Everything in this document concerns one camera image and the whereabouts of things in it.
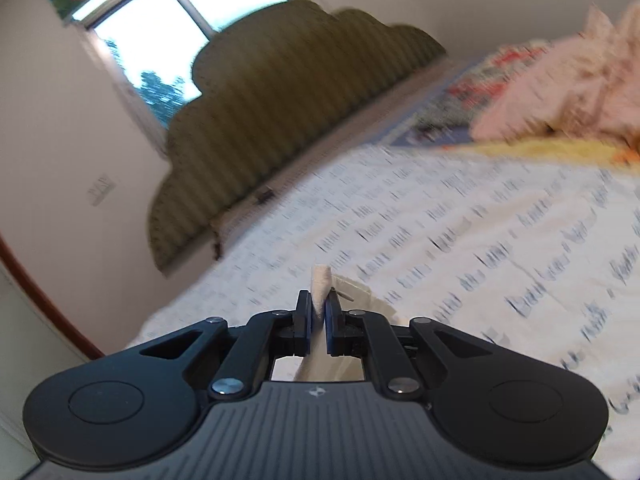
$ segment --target tree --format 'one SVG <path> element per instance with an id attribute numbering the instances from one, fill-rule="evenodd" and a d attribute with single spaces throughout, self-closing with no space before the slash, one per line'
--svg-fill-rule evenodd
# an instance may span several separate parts
<path id="1" fill-rule="evenodd" d="M 114 40 L 104 42 L 119 67 L 125 71 L 118 45 Z M 140 73 L 140 86 L 134 86 L 138 94 L 149 105 L 151 111 L 166 127 L 174 114 L 184 106 L 184 79 L 176 77 L 172 84 L 165 83 L 162 78 L 152 70 Z"/>

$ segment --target bed sheet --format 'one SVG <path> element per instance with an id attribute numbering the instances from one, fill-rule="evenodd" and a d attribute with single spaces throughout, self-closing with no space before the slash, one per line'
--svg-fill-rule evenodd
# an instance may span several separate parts
<path id="1" fill-rule="evenodd" d="M 294 307 L 313 264 L 584 375 L 607 398 L 596 454 L 640 476 L 640 180 L 593 167 L 366 146 L 298 182 L 141 342 L 205 317 Z M 295 363 L 279 378 L 292 378 Z"/>

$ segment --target ribbed black surface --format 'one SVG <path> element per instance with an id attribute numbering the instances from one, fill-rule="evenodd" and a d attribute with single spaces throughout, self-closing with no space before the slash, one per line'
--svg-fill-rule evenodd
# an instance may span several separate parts
<path id="1" fill-rule="evenodd" d="M 317 386 L 324 390 L 321 393 Z M 264 383 L 249 400 L 217 405 L 170 455 L 140 468 L 93 473 L 45 463 L 29 480 L 513 479 L 604 480 L 591 463 L 506 471 L 454 448 L 412 402 L 370 383 Z"/>

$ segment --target yellow blanket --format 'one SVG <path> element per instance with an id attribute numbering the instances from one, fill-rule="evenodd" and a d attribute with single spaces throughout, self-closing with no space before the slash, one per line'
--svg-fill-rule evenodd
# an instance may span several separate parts
<path id="1" fill-rule="evenodd" d="M 444 149 L 487 156 L 599 166 L 625 173 L 640 174 L 640 155 L 636 150 L 623 149 L 601 140 L 530 138 L 513 142 L 482 142 L 447 146 Z"/>

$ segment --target upholstered headboard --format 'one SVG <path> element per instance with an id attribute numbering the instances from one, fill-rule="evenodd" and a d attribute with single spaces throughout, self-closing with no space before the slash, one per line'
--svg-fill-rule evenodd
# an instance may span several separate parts
<path id="1" fill-rule="evenodd" d="M 165 269 L 210 221 L 354 110 L 444 53 L 407 25 L 295 0 L 250 14 L 196 56 L 202 95 L 169 125 L 172 170 L 148 234 Z"/>

